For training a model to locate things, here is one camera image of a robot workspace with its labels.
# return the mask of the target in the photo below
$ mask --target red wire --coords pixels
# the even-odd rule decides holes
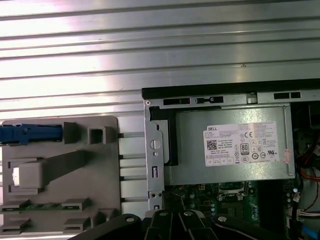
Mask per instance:
[[[312,172],[315,175],[315,177],[317,177],[315,170],[313,168],[311,168],[311,169],[312,169]],[[313,207],[313,205],[315,205],[315,203],[317,202],[318,197],[319,197],[319,182],[316,181],[316,195],[315,195],[315,198],[314,198],[313,202],[304,211],[307,211],[311,207]]]

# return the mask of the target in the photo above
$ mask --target blue connector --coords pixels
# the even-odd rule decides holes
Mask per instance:
[[[62,126],[23,123],[0,125],[1,145],[27,145],[30,142],[43,141],[62,141]]]

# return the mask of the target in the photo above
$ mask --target motherboard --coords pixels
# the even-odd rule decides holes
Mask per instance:
[[[166,192],[180,196],[185,209],[201,211],[207,220],[228,214],[259,226],[257,182],[241,181],[168,186]]]

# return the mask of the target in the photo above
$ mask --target metal frame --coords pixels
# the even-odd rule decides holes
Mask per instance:
[[[300,98],[274,99],[276,93],[299,92]],[[223,96],[223,103],[197,103],[197,98],[209,99],[210,97]],[[247,109],[247,108],[270,108],[283,107],[285,119],[285,139],[287,148],[293,153],[293,137],[290,103],[320,101],[320,89],[312,90],[294,90],[294,91],[273,91],[273,92],[257,92],[255,94],[216,94],[216,95],[199,95],[188,97],[190,104],[174,104],[164,105],[163,99],[148,99],[144,101],[144,124],[145,124],[145,150],[146,150],[146,168],[147,168],[147,188],[148,188],[148,204],[149,209],[161,209],[162,191],[165,190],[165,175],[168,174],[164,170],[165,163],[168,159],[168,146],[166,145],[168,133],[163,131],[166,121],[151,121],[150,108],[159,107],[163,110],[170,109],[190,109],[196,110],[203,107],[219,107],[223,109]],[[288,177],[295,176],[295,164],[293,155],[287,165]]]

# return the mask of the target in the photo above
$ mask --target white label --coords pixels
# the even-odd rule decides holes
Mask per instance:
[[[203,140],[207,167],[280,161],[274,121],[207,126]]]

